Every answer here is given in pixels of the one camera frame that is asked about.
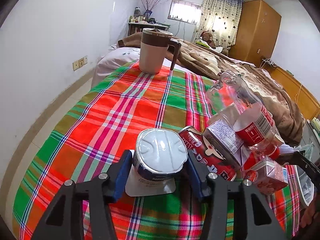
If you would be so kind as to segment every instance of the plaid tablecloth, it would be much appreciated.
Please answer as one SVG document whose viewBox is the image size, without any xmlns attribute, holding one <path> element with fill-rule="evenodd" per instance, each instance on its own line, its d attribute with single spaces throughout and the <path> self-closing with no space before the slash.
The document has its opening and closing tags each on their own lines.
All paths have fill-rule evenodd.
<svg viewBox="0 0 320 240">
<path fill-rule="evenodd" d="M 13 231 L 29 240 L 46 207 L 63 182 L 90 180 L 108 170 L 125 149 L 134 149 L 138 134 L 157 127 L 178 131 L 193 125 L 203 131 L 213 114 L 205 99 L 212 81 L 163 67 L 157 75 L 127 64 L 85 95 L 58 123 L 30 164 L 17 191 Z M 292 167 L 290 187 L 268 198 L 288 237 L 298 229 L 299 194 Z M 177 181 L 172 194 L 129 197 L 111 205 L 119 239 L 198 239 L 206 205 L 190 186 Z M 85 239 L 92 239 L 89 205 L 83 203 Z M 233 202 L 228 205 L 226 238 L 232 238 Z"/>
</svg>

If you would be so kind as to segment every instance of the blue gripper pad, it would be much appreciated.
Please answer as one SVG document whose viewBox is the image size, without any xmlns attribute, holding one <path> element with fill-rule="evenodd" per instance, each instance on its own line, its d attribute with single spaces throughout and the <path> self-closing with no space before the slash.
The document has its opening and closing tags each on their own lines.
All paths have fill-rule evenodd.
<svg viewBox="0 0 320 240">
<path fill-rule="evenodd" d="M 123 156 L 121 156 L 118 163 L 112 164 L 112 165 L 121 165 L 118 175 L 115 179 L 115 189 L 112 196 L 113 203 L 116 203 L 119 198 L 122 197 L 122 194 L 125 189 L 125 184 L 127 183 L 128 176 L 130 173 L 130 169 L 132 166 L 132 153 L 130 150 L 125 150 L 123 153 Z"/>
<path fill-rule="evenodd" d="M 205 164 L 199 163 L 193 152 L 189 150 L 186 165 L 193 194 L 200 202 L 203 202 L 212 195 L 212 190 L 208 186 L 206 178 L 209 170 Z"/>
</svg>

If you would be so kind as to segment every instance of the barcode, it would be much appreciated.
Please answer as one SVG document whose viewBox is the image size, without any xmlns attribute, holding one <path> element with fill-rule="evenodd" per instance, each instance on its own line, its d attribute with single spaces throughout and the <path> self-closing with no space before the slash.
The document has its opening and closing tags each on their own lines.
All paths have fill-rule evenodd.
<svg viewBox="0 0 320 240">
<path fill-rule="evenodd" d="M 276 131 L 275 131 L 276 135 L 280 136 L 280 133 L 278 131 L 278 129 L 276 128 Z"/>
<path fill-rule="evenodd" d="M 271 129 L 270 123 L 263 114 L 260 115 L 259 119 L 255 122 L 255 124 L 257 125 L 257 128 L 263 136 L 266 136 L 269 130 Z"/>
<path fill-rule="evenodd" d="M 283 180 L 285 183 L 288 183 L 288 173 L 286 168 L 282 168 L 283 171 Z"/>
</svg>

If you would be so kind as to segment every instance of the bottle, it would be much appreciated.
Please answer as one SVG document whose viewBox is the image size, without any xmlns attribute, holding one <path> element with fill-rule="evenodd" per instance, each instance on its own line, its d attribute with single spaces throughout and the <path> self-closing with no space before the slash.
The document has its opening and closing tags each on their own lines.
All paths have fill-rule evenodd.
<svg viewBox="0 0 320 240">
<path fill-rule="evenodd" d="M 207 92 L 212 108 L 223 112 L 234 104 L 239 115 L 235 122 L 228 122 L 236 134 L 257 155 L 276 159 L 279 149 L 274 142 L 276 126 L 260 99 L 249 89 L 245 81 L 232 71 L 225 71 Z"/>
</svg>

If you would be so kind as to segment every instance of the wooden cabinet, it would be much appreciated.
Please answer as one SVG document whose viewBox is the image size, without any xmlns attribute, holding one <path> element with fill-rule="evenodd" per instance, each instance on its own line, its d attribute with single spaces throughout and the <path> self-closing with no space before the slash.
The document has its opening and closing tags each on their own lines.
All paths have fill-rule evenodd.
<svg viewBox="0 0 320 240">
<path fill-rule="evenodd" d="M 236 44 L 228 56 L 260 67 L 261 57 L 271 58 L 280 22 L 281 16 L 264 1 L 243 3 Z"/>
<path fill-rule="evenodd" d="M 312 120 L 320 114 L 320 103 L 298 80 L 280 67 L 263 66 L 270 76 L 283 86 L 289 97 L 297 103 L 305 119 Z"/>
</svg>

